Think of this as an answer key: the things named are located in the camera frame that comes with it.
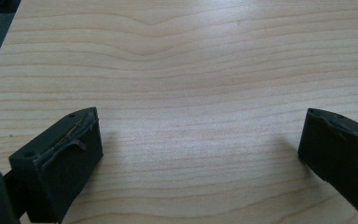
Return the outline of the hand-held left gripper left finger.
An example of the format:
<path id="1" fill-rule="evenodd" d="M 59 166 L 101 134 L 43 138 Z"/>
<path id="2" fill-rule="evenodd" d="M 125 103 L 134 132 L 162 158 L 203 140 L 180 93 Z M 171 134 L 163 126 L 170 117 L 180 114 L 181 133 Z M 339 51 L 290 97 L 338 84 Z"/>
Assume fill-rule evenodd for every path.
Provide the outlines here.
<path id="1" fill-rule="evenodd" d="M 11 171 L 27 190 L 29 219 L 62 222 L 102 156 L 94 107 L 64 116 L 13 153 Z"/>

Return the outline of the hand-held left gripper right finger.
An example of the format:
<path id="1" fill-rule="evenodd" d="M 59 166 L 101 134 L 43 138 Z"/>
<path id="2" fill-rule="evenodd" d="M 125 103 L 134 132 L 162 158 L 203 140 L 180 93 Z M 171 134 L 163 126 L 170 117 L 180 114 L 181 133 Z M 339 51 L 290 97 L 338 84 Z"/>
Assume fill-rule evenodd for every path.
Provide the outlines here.
<path id="1" fill-rule="evenodd" d="M 358 211 L 358 122 L 310 108 L 298 157 Z"/>

